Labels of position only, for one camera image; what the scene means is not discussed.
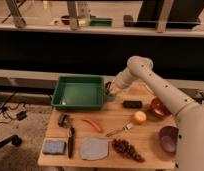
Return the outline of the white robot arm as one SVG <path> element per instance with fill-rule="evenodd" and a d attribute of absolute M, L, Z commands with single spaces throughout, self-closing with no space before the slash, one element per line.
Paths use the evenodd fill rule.
<path fill-rule="evenodd" d="M 152 71 L 151 59 L 132 56 L 111 83 L 111 91 L 141 79 L 173 114 L 179 128 L 175 171 L 204 171 L 204 104 L 180 91 Z"/>

